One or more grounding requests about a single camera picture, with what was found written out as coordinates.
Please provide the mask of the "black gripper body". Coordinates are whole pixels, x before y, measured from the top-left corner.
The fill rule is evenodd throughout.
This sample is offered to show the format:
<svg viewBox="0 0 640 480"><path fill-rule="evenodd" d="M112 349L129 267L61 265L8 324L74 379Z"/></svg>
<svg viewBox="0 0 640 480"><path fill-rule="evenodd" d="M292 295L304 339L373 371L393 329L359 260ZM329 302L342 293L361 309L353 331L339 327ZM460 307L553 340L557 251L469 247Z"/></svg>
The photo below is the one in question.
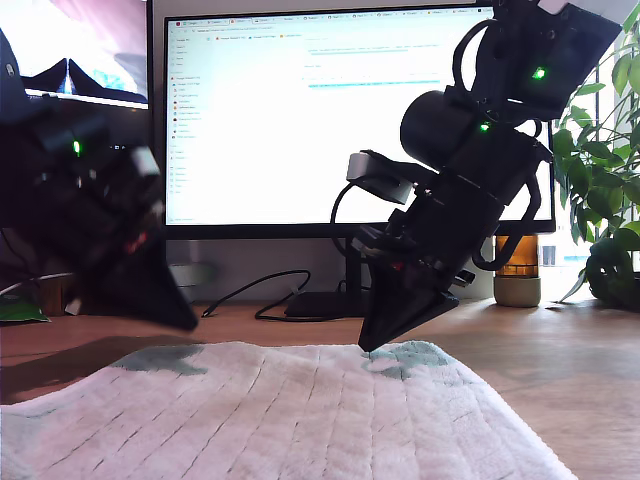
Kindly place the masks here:
<svg viewBox="0 0 640 480"><path fill-rule="evenodd" d="M466 287L465 268L497 227L503 203L459 177L436 180L382 229L363 226L353 245L402 288Z"/></svg>

